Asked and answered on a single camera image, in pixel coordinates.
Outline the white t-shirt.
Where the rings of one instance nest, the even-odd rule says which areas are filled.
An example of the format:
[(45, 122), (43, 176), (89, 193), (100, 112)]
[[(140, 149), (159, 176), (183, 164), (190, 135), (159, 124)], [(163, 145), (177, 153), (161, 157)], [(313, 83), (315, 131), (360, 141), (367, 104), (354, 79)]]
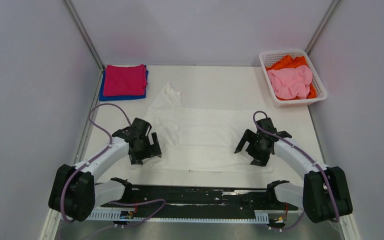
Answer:
[(221, 110), (182, 106), (180, 91), (167, 83), (144, 119), (157, 134), (162, 157), (143, 161), (142, 168), (215, 173), (273, 172), (273, 165), (251, 165), (244, 150), (234, 153), (245, 130), (255, 129), (252, 110)]

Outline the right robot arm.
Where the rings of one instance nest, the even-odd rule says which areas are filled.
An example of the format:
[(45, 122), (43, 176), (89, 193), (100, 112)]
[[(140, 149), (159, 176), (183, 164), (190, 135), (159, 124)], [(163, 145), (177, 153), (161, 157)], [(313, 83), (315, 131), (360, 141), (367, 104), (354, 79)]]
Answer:
[(267, 185), (266, 204), (272, 209), (288, 204), (302, 209), (313, 223), (337, 221), (353, 212), (345, 172), (339, 166), (318, 163), (287, 131), (278, 131), (266, 117), (255, 120), (256, 131), (246, 129), (234, 152), (252, 157), (251, 164), (264, 167), (271, 156), (285, 161), (303, 180), (298, 186), (287, 180)]

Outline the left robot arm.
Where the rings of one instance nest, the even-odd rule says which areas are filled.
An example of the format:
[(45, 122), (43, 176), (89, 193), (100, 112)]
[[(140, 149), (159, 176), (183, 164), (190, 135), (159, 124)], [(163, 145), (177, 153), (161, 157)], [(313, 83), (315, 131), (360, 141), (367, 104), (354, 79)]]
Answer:
[(126, 179), (113, 177), (107, 182), (98, 179), (116, 162), (128, 157), (132, 165), (161, 157), (158, 136), (152, 125), (135, 118), (133, 122), (109, 135), (106, 145), (90, 159), (75, 165), (63, 164), (55, 174), (48, 207), (61, 213), (68, 222), (86, 220), (92, 211), (104, 204), (117, 202), (129, 206), (133, 201), (133, 185)]

